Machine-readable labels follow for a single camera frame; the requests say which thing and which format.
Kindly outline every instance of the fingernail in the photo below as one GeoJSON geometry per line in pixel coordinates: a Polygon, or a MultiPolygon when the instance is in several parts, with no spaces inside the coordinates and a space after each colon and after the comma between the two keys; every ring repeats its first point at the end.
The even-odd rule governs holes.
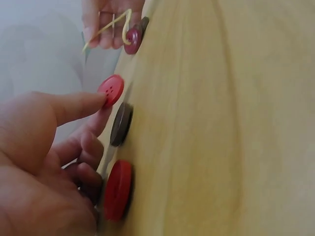
{"type": "Polygon", "coordinates": [[[85,41],[88,42],[91,40],[93,36],[93,29],[91,27],[87,27],[83,30],[85,41]]]}

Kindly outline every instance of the finger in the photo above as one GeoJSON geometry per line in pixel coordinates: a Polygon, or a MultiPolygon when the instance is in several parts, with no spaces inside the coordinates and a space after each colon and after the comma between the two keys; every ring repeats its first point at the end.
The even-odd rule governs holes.
{"type": "Polygon", "coordinates": [[[95,171],[104,153],[104,146],[100,140],[92,133],[86,133],[81,139],[83,151],[78,158],[79,163],[87,163],[95,171]]]}
{"type": "Polygon", "coordinates": [[[81,181],[78,177],[78,165],[79,163],[71,163],[67,167],[65,167],[64,171],[66,172],[68,178],[77,186],[80,186],[81,181]]]}
{"type": "MultiPolygon", "coordinates": [[[[99,29],[98,0],[82,0],[82,22],[85,41],[88,42],[99,29]]],[[[99,43],[99,37],[94,38],[89,46],[94,48],[99,43]]]]}
{"type": "Polygon", "coordinates": [[[98,137],[104,130],[112,108],[101,109],[94,115],[92,115],[88,121],[83,124],[79,129],[70,135],[70,137],[52,147],[52,151],[60,158],[61,166],[78,158],[82,152],[82,136],[86,133],[92,133],[98,137]]]}
{"type": "Polygon", "coordinates": [[[103,179],[99,173],[97,173],[87,163],[80,163],[77,167],[77,174],[82,184],[90,187],[101,187],[103,179]]]}
{"type": "Polygon", "coordinates": [[[45,95],[57,126],[96,113],[105,103],[103,93],[78,92],[67,95],[45,95]]]}
{"type": "Polygon", "coordinates": [[[91,200],[93,205],[95,205],[101,193],[103,185],[102,177],[86,163],[81,163],[77,171],[78,177],[82,182],[80,190],[91,200]]]}
{"type": "MultiPolygon", "coordinates": [[[[105,27],[113,20],[113,14],[108,12],[100,12],[99,15],[99,22],[100,22],[100,29],[105,27]]],[[[113,28],[110,26],[100,35],[99,45],[103,49],[109,49],[113,45],[113,28]]]]}

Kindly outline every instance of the dark red button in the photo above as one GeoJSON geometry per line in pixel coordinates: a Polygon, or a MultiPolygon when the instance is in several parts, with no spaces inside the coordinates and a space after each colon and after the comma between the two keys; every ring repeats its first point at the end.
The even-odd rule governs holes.
{"type": "Polygon", "coordinates": [[[115,162],[106,183],[104,193],[104,216],[119,221],[124,215],[131,186],[131,164],[124,160],[115,162]]]}
{"type": "Polygon", "coordinates": [[[111,75],[99,87],[98,92],[106,94],[105,108],[113,106],[124,90],[124,80],[120,75],[111,75]]]}
{"type": "Polygon", "coordinates": [[[125,44],[125,52],[129,55],[136,54],[140,48],[142,42],[142,32],[136,27],[128,30],[126,39],[131,43],[130,45],[125,44]]]}

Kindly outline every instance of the brown button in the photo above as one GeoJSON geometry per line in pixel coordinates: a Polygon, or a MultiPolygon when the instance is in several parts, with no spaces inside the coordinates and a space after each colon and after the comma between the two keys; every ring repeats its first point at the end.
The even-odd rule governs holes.
{"type": "Polygon", "coordinates": [[[133,107],[123,102],[116,114],[112,132],[110,134],[110,145],[118,147],[123,144],[132,120],[133,107]]]}

